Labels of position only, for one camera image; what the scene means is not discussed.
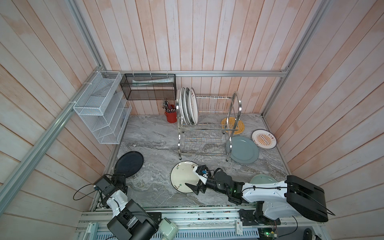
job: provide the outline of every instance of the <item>marble countertop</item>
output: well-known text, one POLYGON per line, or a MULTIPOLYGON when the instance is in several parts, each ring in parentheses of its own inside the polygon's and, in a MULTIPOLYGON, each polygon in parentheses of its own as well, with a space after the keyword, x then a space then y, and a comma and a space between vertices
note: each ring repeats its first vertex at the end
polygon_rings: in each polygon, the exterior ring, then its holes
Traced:
MULTIPOLYGON (((239 136, 250 138, 256 129, 266 129, 258 114, 243 114, 240 118, 245 130, 239 136)), ((130 116, 117 155, 120 158, 129 151, 138 151, 144 156, 142 168, 127 178, 128 198, 142 207, 175 207, 196 205, 234 205, 228 197, 207 189, 205 194, 178 192, 170 182, 173 167, 181 161, 207 165, 209 169, 222 168, 234 181, 249 182, 256 174, 266 174, 281 181, 286 178, 283 161, 277 149, 260 149, 259 159, 247 165, 224 156, 182 155, 177 153, 177 124, 168 123, 164 115, 130 116)))

